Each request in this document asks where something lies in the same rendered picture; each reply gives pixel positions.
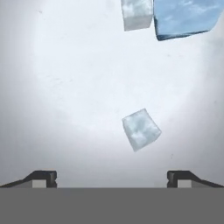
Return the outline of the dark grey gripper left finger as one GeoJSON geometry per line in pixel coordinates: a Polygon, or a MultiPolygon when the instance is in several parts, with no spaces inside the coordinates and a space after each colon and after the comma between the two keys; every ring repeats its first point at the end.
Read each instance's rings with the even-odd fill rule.
{"type": "Polygon", "coordinates": [[[56,188],[56,171],[33,171],[23,179],[0,185],[0,188],[56,188]]]}

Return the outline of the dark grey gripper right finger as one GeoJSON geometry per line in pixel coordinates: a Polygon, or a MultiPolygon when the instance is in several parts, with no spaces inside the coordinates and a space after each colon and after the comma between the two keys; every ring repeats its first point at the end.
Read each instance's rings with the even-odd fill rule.
{"type": "Polygon", "coordinates": [[[168,171],[167,180],[168,188],[224,188],[224,185],[201,179],[191,171],[168,171]]]}

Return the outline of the pale white ice cube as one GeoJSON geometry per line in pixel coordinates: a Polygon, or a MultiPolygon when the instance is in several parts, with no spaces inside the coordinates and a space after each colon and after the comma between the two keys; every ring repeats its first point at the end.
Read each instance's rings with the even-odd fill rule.
{"type": "Polygon", "coordinates": [[[153,18],[153,0],[121,0],[123,27],[126,32],[147,29],[153,18]]]}
{"type": "Polygon", "coordinates": [[[162,134],[162,130],[145,108],[125,116],[122,119],[122,126],[133,151],[139,151],[155,142],[162,134]]]}

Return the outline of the blue ice cube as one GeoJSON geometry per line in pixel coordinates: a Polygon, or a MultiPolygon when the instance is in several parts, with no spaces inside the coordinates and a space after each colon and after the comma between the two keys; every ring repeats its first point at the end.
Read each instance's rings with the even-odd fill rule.
{"type": "Polygon", "coordinates": [[[158,41],[211,31],[224,11],[224,0],[153,0],[158,41]]]}

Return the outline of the white ice bowl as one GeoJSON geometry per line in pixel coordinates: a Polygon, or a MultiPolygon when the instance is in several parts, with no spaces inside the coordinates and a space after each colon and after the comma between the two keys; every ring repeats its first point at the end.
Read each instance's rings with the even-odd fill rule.
{"type": "Polygon", "coordinates": [[[224,11],[158,41],[121,0],[0,0],[0,185],[55,170],[62,187],[162,187],[170,170],[224,185],[224,11]],[[160,137],[133,151],[122,119],[160,137]]]}

